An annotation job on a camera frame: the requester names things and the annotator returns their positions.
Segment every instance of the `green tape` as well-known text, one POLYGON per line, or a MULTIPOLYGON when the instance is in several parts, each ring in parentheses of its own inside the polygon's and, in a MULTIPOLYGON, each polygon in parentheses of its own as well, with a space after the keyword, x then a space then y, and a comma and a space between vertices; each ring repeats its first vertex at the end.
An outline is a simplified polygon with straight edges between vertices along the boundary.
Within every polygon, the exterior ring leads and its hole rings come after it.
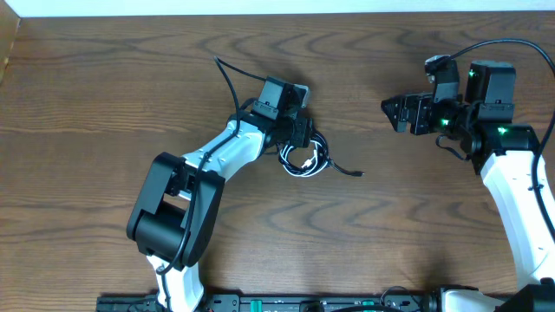
POLYGON ((251 301, 251 312, 262 312, 262 300, 251 301))
MULTIPOLYGON (((362 302, 362 305, 374 305, 374 302, 371 300, 367 300, 365 302, 362 302)), ((364 312, 375 312, 374 310, 364 310, 364 312)))

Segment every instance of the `white wall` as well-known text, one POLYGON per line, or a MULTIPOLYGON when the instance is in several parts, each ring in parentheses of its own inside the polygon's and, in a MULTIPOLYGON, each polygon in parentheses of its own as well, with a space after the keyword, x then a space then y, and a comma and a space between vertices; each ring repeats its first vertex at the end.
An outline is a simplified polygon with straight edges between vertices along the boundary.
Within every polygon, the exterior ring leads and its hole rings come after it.
POLYGON ((20 17, 555 10, 555 0, 6 0, 20 17))

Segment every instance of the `wooden tabletop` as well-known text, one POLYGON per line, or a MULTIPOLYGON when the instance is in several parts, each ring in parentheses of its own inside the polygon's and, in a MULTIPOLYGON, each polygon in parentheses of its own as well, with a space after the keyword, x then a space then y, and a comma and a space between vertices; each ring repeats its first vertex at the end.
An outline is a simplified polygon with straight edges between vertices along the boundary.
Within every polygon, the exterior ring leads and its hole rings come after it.
MULTIPOLYGON (((204 145, 232 114, 214 55, 308 85, 332 157, 366 176, 296 179, 276 156, 243 168, 225 186, 201 260, 206 286, 513 292, 506 234, 471 164, 437 148, 435 135, 395 133, 380 102, 430 91, 432 55, 509 36, 555 55, 554 30, 555 13, 23 19, 0 87, 0 310, 90 311, 97 296, 156 288, 125 227, 154 157, 204 145)), ((460 70, 476 59, 515 65, 515 120, 541 137, 555 98, 541 57, 494 45, 461 57, 460 70)), ((259 81, 230 75, 241 100, 259 95, 259 81)), ((545 149, 553 190, 554 146, 545 149)))

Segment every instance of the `white background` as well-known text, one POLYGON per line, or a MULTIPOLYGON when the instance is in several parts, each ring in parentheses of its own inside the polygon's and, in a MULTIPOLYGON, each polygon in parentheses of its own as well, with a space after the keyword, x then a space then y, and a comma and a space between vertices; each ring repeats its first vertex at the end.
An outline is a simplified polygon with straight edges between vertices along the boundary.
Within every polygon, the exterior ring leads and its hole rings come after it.
POLYGON ((6 2, 20 17, 555 10, 555 0, 6 0, 6 2))

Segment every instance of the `wooden table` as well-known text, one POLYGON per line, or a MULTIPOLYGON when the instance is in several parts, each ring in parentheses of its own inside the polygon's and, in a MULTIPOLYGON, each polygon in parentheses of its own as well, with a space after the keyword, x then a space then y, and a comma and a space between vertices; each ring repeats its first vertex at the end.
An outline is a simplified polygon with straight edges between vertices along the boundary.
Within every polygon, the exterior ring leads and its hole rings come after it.
MULTIPOLYGON (((156 288, 125 227, 153 158, 202 146, 233 112, 213 55, 310 86, 332 156, 367 174, 294 179, 276 156, 245 167, 225 187, 206 286, 515 291, 506 234, 472 166, 434 135, 395 133, 380 102, 431 90, 432 55, 508 36, 555 55, 554 30, 554 13, 24 19, 0 87, 0 309, 92 310, 97 296, 156 288)), ((537 53, 495 45, 460 69, 476 59, 515 65, 515 120, 543 135, 555 88, 537 53)), ((258 81, 232 79, 241 99, 259 95, 258 81)))

